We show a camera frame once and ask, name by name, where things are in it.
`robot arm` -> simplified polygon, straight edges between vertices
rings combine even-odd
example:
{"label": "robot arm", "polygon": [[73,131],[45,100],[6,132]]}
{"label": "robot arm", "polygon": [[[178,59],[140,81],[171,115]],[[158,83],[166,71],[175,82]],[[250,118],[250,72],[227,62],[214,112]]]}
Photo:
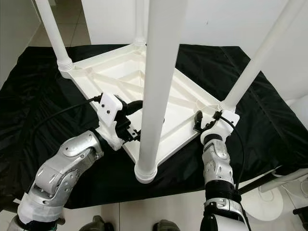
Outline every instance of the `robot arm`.
{"label": "robot arm", "polygon": [[126,104],[119,97],[104,93],[98,111],[99,127],[65,141],[57,154],[37,171],[28,194],[24,194],[8,231],[56,230],[56,221],[79,177],[106,149],[115,151],[140,139],[126,117],[142,108],[142,101]]}
{"label": "robot arm", "polygon": [[201,231],[247,231],[250,230],[241,206],[241,196],[235,189],[230,156],[225,145],[226,137],[232,132],[226,122],[227,118],[234,125],[238,115],[230,111],[216,112],[215,121],[201,129],[202,114],[195,117],[195,130],[200,131],[201,143],[204,145],[202,160],[205,178],[205,211]]}

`floor tile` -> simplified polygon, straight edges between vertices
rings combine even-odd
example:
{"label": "floor tile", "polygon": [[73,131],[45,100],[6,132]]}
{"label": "floor tile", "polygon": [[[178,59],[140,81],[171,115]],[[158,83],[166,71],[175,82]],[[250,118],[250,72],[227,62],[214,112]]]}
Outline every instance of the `floor tile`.
{"label": "floor tile", "polygon": [[[58,25],[60,34],[62,36],[65,46],[70,46],[76,25],[72,24],[60,24]],[[50,47],[51,43],[47,36],[46,30],[43,25],[39,27],[36,34],[34,35],[30,46],[36,47]]]}
{"label": "floor tile", "polygon": [[0,212],[0,231],[7,231],[9,224],[13,217],[15,217],[15,213],[11,213],[8,211],[1,211]]}
{"label": "floor tile", "polygon": [[161,219],[175,222],[181,231],[198,231],[203,217],[205,192],[191,192],[120,203],[120,229],[150,231]]}
{"label": "floor tile", "polygon": [[87,24],[86,23],[86,17],[85,17],[85,13],[83,12],[83,9],[80,12],[80,16],[78,18],[78,22],[77,24]]}
{"label": "floor tile", "polygon": [[65,224],[59,225],[57,231],[78,231],[92,222],[93,216],[100,215],[105,222],[111,222],[115,231],[119,231],[119,203],[99,205],[79,209],[64,209]]}
{"label": "floor tile", "polygon": [[60,0],[52,7],[52,12],[58,24],[76,24],[81,8],[79,0]]}
{"label": "floor tile", "polygon": [[71,46],[90,45],[90,36],[86,24],[77,24]]}

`black cloth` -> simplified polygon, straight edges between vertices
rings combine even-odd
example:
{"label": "black cloth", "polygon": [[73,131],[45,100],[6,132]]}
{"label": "black cloth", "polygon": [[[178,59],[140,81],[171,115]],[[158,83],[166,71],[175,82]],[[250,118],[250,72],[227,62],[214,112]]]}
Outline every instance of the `black cloth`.
{"label": "black cloth", "polygon": [[[122,45],[67,48],[74,62]],[[249,62],[238,47],[180,45],[176,68],[218,100],[223,100]],[[52,48],[28,47],[0,91],[0,204],[20,198],[39,166],[67,139],[98,126],[90,105],[55,117],[30,143],[32,130],[47,116],[82,102],[74,83],[61,77]],[[237,124],[244,139],[247,162],[242,181],[277,166],[308,166],[308,131],[260,73],[237,106]],[[234,177],[242,163],[235,133],[227,138]],[[74,187],[68,208],[137,200],[204,188],[202,145],[199,137],[158,168],[154,181],[135,179],[134,163],[124,150],[106,153]]]}

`white pole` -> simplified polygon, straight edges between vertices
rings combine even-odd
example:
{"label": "white pole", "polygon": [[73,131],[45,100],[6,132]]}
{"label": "white pole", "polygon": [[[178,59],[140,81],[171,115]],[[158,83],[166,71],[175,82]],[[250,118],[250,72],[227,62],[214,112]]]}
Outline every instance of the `white pole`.
{"label": "white pole", "polygon": [[151,0],[136,178],[151,182],[157,173],[156,155],[179,50],[187,0]]}
{"label": "white pole", "polygon": [[37,4],[39,14],[42,18],[52,48],[57,57],[59,70],[67,71],[72,69],[73,62],[68,57],[48,0],[35,0],[35,2]]}
{"label": "white pole", "polygon": [[261,71],[261,67],[269,56],[272,47],[287,30],[305,2],[305,0],[289,0],[254,57],[248,63],[225,100],[220,103],[221,109],[235,110],[237,103]]}
{"label": "white pole", "polygon": [[308,168],[301,168],[293,173],[290,173],[286,176],[278,177],[270,182],[267,182],[259,187],[259,191],[264,193],[268,190],[277,188],[280,185],[283,185],[289,181],[296,180],[304,175],[308,174]]}
{"label": "white pole", "polygon": [[136,0],[136,35],[135,46],[143,46],[144,39],[144,0]]}

